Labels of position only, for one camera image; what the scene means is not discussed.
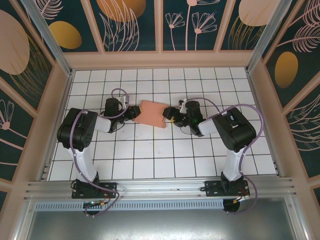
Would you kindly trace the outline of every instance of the aluminum frame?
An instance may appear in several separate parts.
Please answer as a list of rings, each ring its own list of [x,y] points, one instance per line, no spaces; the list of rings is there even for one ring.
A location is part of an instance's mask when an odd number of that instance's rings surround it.
[[[296,191],[290,177],[251,176],[260,198],[289,197]],[[220,177],[191,177],[143,180],[117,180],[117,191],[121,200],[181,200],[207,199],[206,193],[200,191],[205,181],[219,181]],[[39,201],[76,201],[72,199],[71,181],[40,181],[30,182],[25,194],[26,202]]]
[[[286,200],[287,210],[291,219],[292,227],[295,229],[296,239],[306,239],[305,227],[298,214],[299,204],[295,200],[296,191],[290,177],[251,176],[258,190],[259,198],[283,197]],[[168,179],[137,179],[117,180],[117,190],[120,193],[119,201],[136,202],[152,200],[208,200],[226,199],[226,197],[206,197],[206,193],[200,191],[205,181],[217,181],[220,177],[193,177],[193,178],[168,178]],[[82,199],[72,199],[71,181],[38,181],[30,182],[25,193],[25,205],[21,213],[21,223],[17,225],[13,240],[24,240],[32,223],[33,215],[39,202],[83,202]]]
[[[49,26],[45,19],[42,17],[39,8],[34,0],[20,0],[26,9],[27,14],[29,14],[34,25],[41,33],[43,39],[47,43],[47,46],[50,48],[52,54],[56,58],[57,62],[60,64],[62,70],[66,75],[71,74],[71,67],[67,62],[67,59],[64,56],[60,46],[58,45],[55,37],[51,33]]]
[[[248,73],[252,72],[257,63],[259,62],[262,54],[266,50],[268,44],[272,40],[274,34],[276,33],[278,27],[281,24],[283,17],[286,15],[292,0],[281,0],[277,4],[275,11],[273,12],[268,24],[266,25],[263,33],[261,34],[253,53],[249,59],[247,64],[247,71]]]

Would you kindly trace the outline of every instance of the orange circle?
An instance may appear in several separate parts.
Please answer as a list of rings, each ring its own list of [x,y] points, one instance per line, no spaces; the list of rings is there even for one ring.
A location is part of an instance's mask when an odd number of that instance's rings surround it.
[[[139,18],[146,9],[146,0],[96,0],[101,11],[116,22],[129,22],[132,20],[130,9]]]

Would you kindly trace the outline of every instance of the floral line drawing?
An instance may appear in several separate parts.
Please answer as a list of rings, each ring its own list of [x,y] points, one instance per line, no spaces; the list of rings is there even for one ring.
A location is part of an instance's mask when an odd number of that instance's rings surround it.
[[[199,19],[199,12],[192,14],[192,24],[195,32],[194,50],[197,50],[198,34],[210,33],[217,30],[215,12],[212,14],[203,13]]]
[[[165,19],[166,19],[166,22],[168,23],[169,28],[170,28],[172,46],[173,46],[173,50],[175,51],[176,48],[175,48],[174,36],[172,33],[172,29],[183,27],[184,25],[186,25],[186,22],[183,21],[183,17],[181,16],[181,12],[179,14],[173,13],[172,16],[170,13],[167,13],[165,15]]]
[[[294,35],[293,39],[282,42],[276,47],[292,43],[296,52],[311,53],[320,44],[320,0],[309,0],[304,8],[304,13],[293,21],[292,26],[298,20],[303,19],[305,26],[302,26]]]
[[[300,151],[320,149],[320,94],[309,104],[291,110],[287,120]]]
[[[18,75],[10,74],[10,77],[26,96],[40,102],[50,70],[37,44],[29,36],[27,37],[30,45],[29,63],[22,73]]]
[[[294,38],[278,44],[280,47],[284,44],[292,43],[293,49],[296,52],[308,52],[311,53],[312,49],[317,48],[320,43],[320,25],[309,26],[305,25],[301,27],[295,34]]]
[[[297,21],[299,21],[301,18],[303,18],[303,21],[309,26],[319,24],[319,21],[320,21],[320,16],[318,13],[319,9],[320,9],[319,0],[309,0],[307,5],[305,6],[304,13],[300,17],[298,17],[296,20],[294,20],[288,26],[288,28],[291,27],[293,24],[295,24]]]
[[[14,131],[10,128],[10,122],[11,122],[12,116],[14,114],[14,109],[15,109],[15,105],[11,101],[8,101],[7,106],[6,106],[5,101],[3,99],[0,100],[0,130],[4,130],[4,131],[9,130],[16,135],[18,135],[24,139],[27,139],[26,136]],[[13,143],[8,142],[8,141],[1,139],[1,138],[0,138],[0,142],[7,144],[13,148],[19,149],[19,150],[24,149],[21,146],[18,146],[16,144],[13,144]]]
[[[106,0],[101,0],[104,12],[110,16],[105,18],[99,13],[104,25],[103,46],[108,52],[127,52],[132,46],[134,47],[133,51],[135,51],[139,45],[140,37],[136,15],[132,9],[127,8],[123,1],[123,11],[115,0],[110,1],[116,14]]]
[[[34,0],[38,10],[40,11],[41,16],[47,20],[54,20],[56,16],[60,13],[63,8],[62,0]],[[31,19],[28,13],[26,13],[29,22]],[[41,40],[44,43],[44,37],[41,34]]]
[[[210,5],[219,3],[220,0],[186,0],[186,3],[189,5],[188,12],[186,16],[186,28],[185,28],[185,50],[188,51],[188,27],[189,27],[189,18],[191,7],[197,5]]]

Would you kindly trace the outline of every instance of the flower drawing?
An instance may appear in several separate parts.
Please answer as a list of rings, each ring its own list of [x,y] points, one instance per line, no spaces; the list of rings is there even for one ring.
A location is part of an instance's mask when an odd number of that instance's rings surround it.
[[[186,29],[185,29],[185,50],[188,51],[188,26],[189,26],[189,16],[191,7],[197,5],[210,5],[217,4],[220,0],[186,0],[186,3],[189,5],[187,17],[186,17]]]
[[[172,16],[170,13],[167,13],[165,15],[165,19],[166,19],[166,22],[168,23],[169,28],[170,28],[172,46],[173,46],[173,50],[175,51],[176,48],[175,48],[175,43],[174,43],[174,37],[172,34],[172,29],[183,27],[184,25],[186,25],[186,22],[183,21],[183,17],[181,16],[181,12],[180,13],[173,13]]]
[[[0,129],[10,129],[10,121],[14,113],[15,105],[8,101],[7,106],[3,99],[0,100]]]
[[[197,50],[198,34],[210,33],[217,30],[215,13],[203,13],[199,18],[199,12],[192,14],[192,24],[195,32],[194,50]]]
[[[14,109],[15,109],[15,105],[11,102],[8,101],[7,104],[5,103],[5,101],[3,99],[0,100],[0,130],[3,131],[11,131],[14,134],[22,137],[22,138],[27,138],[26,136],[14,131],[13,129],[10,128],[11,125],[11,120],[14,114]],[[11,142],[8,142],[2,138],[0,138],[0,142],[7,144],[13,148],[19,149],[19,150],[23,150],[24,148],[21,146],[18,146],[16,144],[13,144]],[[17,165],[17,163],[6,163],[6,162],[0,162],[0,164],[3,165]]]

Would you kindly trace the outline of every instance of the gray panel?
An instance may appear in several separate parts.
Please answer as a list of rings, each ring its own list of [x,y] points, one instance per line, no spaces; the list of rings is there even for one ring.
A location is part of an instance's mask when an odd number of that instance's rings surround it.
[[[29,240],[292,240],[283,199],[259,199],[249,213],[220,209],[110,211],[95,219],[82,212],[35,212]]]

